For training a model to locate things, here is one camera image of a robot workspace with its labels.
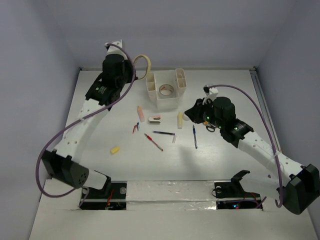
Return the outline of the small clear tape roll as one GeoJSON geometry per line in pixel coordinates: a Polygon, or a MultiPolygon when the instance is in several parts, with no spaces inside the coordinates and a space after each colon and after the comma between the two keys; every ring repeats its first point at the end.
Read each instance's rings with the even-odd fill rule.
{"type": "Polygon", "coordinates": [[[183,118],[185,121],[189,121],[189,120],[190,120],[190,118],[189,118],[185,113],[183,113],[182,118],[183,118]]]}

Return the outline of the yellow highlighter marker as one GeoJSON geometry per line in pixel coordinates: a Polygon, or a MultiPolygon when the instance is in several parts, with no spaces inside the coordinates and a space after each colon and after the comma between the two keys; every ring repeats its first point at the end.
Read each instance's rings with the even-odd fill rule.
{"type": "Polygon", "coordinates": [[[183,113],[179,112],[177,115],[177,128],[182,129],[183,128],[183,113]]]}

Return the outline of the large clear packing tape roll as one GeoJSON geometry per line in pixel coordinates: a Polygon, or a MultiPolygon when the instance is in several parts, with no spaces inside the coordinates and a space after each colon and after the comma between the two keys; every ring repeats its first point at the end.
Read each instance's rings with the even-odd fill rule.
{"type": "Polygon", "coordinates": [[[163,84],[159,87],[159,93],[166,97],[172,95],[174,91],[174,87],[170,84],[163,84]]]}

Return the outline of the yellow eraser block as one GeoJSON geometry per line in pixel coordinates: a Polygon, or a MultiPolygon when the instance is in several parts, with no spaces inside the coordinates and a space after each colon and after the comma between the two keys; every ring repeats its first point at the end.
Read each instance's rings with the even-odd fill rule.
{"type": "Polygon", "coordinates": [[[120,147],[119,146],[115,146],[110,150],[110,153],[111,154],[116,154],[119,150],[120,150],[120,147]]]}

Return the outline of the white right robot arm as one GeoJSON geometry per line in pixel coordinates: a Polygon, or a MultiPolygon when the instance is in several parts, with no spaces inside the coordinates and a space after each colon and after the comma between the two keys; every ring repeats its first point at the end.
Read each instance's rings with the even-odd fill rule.
{"type": "Polygon", "coordinates": [[[204,98],[184,114],[195,124],[209,123],[236,149],[248,154],[269,170],[274,177],[250,177],[242,170],[231,178],[230,190],[235,196],[256,192],[275,200],[278,208],[300,215],[320,196],[320,171],[312,164],[303,165],[276,149],[271,138],[263,140],[254,129],[236,117],[232,101],[218,95],[218,85],[205,85],[204,98]]]}

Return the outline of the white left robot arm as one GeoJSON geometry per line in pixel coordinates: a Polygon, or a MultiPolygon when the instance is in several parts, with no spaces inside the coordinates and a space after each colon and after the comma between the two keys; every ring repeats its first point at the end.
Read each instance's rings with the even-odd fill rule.
{"type": "Polygon", "coordinates": [[[110,194],[111,179],[82,163],[82,154],[100,121],[120,102],[133,86],[136,69],[129,54],[118,40],[105,45],[107,53],[102,72],[85,94],[85,100],[76,120],[60,130],[41,150],[35,167],[36,183],[41,193],[53,198],[40,183],[39,169],[43,164],[48,175],[70,186],[73,190],[87,188],[104,198],[110,194]]]}

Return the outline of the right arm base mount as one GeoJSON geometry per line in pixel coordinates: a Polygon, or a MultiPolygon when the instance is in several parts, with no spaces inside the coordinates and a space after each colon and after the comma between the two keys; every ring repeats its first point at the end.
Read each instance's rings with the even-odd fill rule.
{"type": "Polygon", "coordinates": [[[263,199],[258,193],[244,191],[241,180],[250,171],[241,170],[230,180],[214,183],[211,195],[216,199],[218,210],[263,209],[263,199]]]}

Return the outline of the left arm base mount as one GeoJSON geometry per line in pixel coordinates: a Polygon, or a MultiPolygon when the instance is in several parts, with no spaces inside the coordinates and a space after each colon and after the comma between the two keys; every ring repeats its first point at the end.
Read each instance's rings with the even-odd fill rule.
{"type": "Polygon", "coordinates": [[[111,181],[106,192],[92,187],[83,188],[79,208],[81,210],[109,210],[118,211],[127,209],[127,182],[111,181]]]}

